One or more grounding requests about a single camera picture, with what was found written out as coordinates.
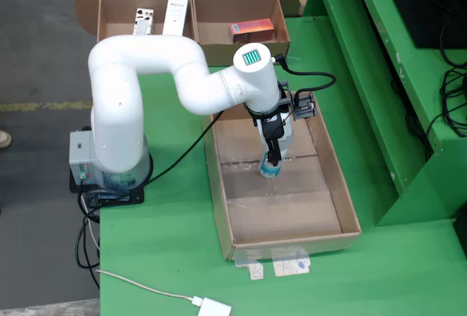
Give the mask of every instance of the gray floor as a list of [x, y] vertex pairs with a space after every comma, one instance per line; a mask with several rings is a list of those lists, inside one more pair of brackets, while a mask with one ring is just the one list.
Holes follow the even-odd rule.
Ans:
[[[13, 137], [0, 152], [0, 309], [96, 298], [74, 262], [81, 215], [68, 192], [69, 132], [89, 110], [35, 105], [91, 100], [95, 38], [73, 0], [0, 0], [0, 18], [0, 128]], [[31, 105], [6, 112], [16, 103]]]

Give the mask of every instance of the cardboard flap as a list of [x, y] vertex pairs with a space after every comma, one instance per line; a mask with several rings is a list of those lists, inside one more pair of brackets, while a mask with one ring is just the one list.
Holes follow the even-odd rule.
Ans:
[[81, 28], [97, 36], [99, 0], [74, 0], [74, 15]]

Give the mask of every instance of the small bottle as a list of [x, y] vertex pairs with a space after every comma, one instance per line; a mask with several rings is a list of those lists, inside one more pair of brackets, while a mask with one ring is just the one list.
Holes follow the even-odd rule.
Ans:
[[282, 117], [282, 120], [285, 120], [285, 125], [284, 125], [284, 136], [282, 136], [280, 139], [277, 140], [279, 143], [280, 156], [281, 156], [281, 160], [279, 161], [277, 165], [273, 165], [272, 163], [268, 161], [269, 148], [268, 148], [268, 145], [264, 142], [263, 137], [261, 137], [265, 145], [264, 145], [263, 154], [260, 158], [259, 171], [262, 176], [267, 177], [267, 178], [276, 177], [280, 173], [280, 169], [282, 168], [282, 165], [284, 163], [288, 148], [293, 142], [294, 133], [292, 129], [292, 124], [290, 123], [290, 119], [288, 119], [287, 114], [285, 113], [281, 113], [281, 117]]

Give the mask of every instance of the green table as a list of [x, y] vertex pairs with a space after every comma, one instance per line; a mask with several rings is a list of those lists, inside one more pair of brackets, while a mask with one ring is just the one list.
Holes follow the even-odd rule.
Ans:
[[[240, 315], [464, 315], [467, 260], [448, 220], [391, 227], [375, 222], [396, 196], [329, 18], [287, 20], [291, 69], [333, 72], [337, 84], [317, 99], [355, 204], [363, 235], [351, 249], [313, 255], [311, 271], [264, 280], [223, 260], [217, 240], [204, 147], [146, 189], [134, 207], [102, 210], [101, 267], [151, 287], [207, 296]], [[319, 78], [284, 74], [293, 89]], [[141, 78], [145, 132], [155, 173], [201, 133], [169, 76]], [[101, 277], [101, 315], [197, 315], [189, 302]]]

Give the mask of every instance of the cardboard tray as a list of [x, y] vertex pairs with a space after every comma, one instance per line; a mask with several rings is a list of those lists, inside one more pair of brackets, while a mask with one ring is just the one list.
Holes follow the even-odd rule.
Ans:
[[[162, 34], [167, 0], [74, 0], [78, 23], [97, 42], [115, 35], [132, 35], [137, 8], [154, 10], [154, 34]], [[264, 42], [272, 55], [287, 55], [290, 37], [278, 0], [190, 0], [183, 36], [196, 40], [210, 66], [232, 65], [234, 53], [229, 23], [270, 18], [274, 40]]]
[[[168, 0], [74, 0], [78, 23], [97, 42], [115, 35], [132, 35], [137, 8], [154, 10], [154, 34], [161, 35], [166, 18]], [[188, 2], [183, 36], [195, 39], [193, 11]]]
[[[204, 121], [207, 126], [212, 116]], [[217, 231], [227, 260], [293, 258], [341, 250], [361, 234], [320, 113], [293, 122], [295, 141], [274, 179], [258, 173], [263, 145], [243, 106], [205, 136]]]
[[290, 37], [279, 0], [193, 0], [195, 38], [210, 66], [230, 66], [244, 44], [233, 44], [229, 23], [269, 18], [274, 39], [263, 42], [272, 55], [287, 55]]

